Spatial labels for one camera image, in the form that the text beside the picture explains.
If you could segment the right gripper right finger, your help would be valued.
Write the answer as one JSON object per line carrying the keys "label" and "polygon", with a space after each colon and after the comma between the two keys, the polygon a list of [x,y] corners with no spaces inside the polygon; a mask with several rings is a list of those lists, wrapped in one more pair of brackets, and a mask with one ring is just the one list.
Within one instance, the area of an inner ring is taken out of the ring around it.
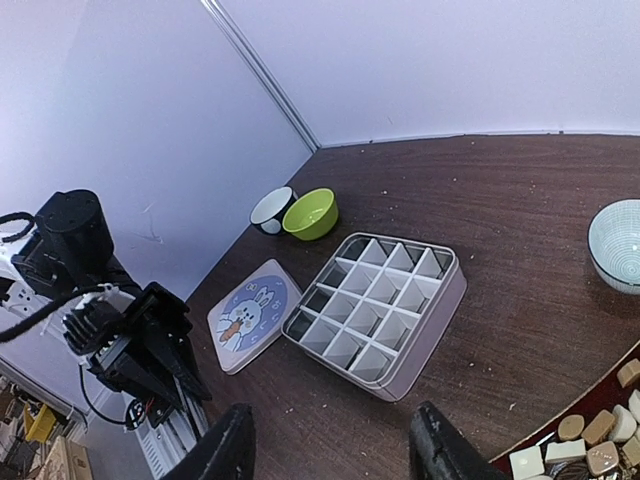
{"label": "right gripper right finger", "polygon": [[411,479],[499,479],[493,467],[431,402],[421,403],[409,430]]}

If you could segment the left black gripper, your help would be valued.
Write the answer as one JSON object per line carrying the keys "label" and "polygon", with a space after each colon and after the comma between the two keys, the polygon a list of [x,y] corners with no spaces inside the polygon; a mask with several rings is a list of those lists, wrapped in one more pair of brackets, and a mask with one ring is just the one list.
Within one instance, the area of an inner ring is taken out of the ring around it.
{"label": "left black gripper", "polygon": [[63,317],[73,353],[86,355],[89,372],[115,392],[180,405],[182,396],[209,401],[188,338],[189,307],[156,282],[122,311],[99,298]]}

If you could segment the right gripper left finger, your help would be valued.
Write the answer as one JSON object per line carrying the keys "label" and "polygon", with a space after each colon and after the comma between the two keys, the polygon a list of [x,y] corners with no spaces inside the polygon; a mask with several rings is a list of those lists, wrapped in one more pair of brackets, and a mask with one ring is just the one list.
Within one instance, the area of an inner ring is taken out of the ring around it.
{"label": "right gripper left finger", "polygon": [[232,405],[169,472],[175,480],[253,479],[256,429],[252,407]]}

